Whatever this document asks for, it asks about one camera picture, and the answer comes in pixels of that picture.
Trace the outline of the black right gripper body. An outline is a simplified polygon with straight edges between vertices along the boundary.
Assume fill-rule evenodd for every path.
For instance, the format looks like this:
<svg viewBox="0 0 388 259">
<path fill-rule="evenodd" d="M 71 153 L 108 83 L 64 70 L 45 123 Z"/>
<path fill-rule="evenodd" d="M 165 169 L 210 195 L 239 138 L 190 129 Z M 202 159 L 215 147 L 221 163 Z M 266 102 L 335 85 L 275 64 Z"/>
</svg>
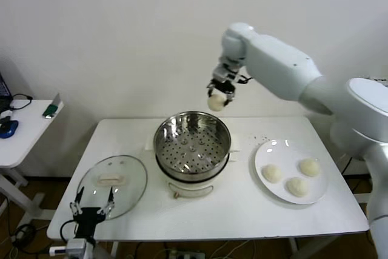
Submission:
<svg viewBox="0 0 388 259">
<path fill-rule="evenodd" d="M 216 89 L 222 93 L 235 92 L 235 86 L 229 81 L 218 81 L 217 79 L 212 79 L 209 85 L 213 86 L 213 90 Z"/>
</svg>

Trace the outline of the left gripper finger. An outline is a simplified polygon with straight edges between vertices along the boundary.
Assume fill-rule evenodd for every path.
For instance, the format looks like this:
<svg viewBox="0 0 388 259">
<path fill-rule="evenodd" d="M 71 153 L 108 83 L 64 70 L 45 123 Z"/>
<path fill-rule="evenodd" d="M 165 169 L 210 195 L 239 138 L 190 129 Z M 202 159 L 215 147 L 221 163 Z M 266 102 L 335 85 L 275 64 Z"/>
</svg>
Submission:
<svg viewBox="0 0 388 259">
<path fill-rule="evenodd" d="M 105 206 L 101 207 L 98 211 L 98 215 L 107 216 L 115 206 L 113 188 L 110 188 L 109 196 Z"/>
<path fill-rule="evenodd" d="M 84 188 L 82 187 L 76 194 L 75 200 L 70 203 L 70 209 L 73 215 L 82 214 L 82 209 L 80 207 L 81 198 L 84 192 Z"/>
</svg>

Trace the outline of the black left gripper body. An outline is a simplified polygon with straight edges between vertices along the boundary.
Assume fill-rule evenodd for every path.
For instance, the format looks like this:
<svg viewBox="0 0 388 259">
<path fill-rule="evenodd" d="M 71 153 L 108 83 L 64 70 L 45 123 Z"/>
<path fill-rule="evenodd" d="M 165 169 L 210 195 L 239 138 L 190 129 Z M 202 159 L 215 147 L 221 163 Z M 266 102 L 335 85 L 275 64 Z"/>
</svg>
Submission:
<svg viewBox="0 0 388 259">
<path fill-rule="evenodd" d="M 98 207 L 83 207 L 73 219 L 78 224 L 76 238 L 93 238 L 96 226 L 105 220 L 105 213 Z"/>
</svg>

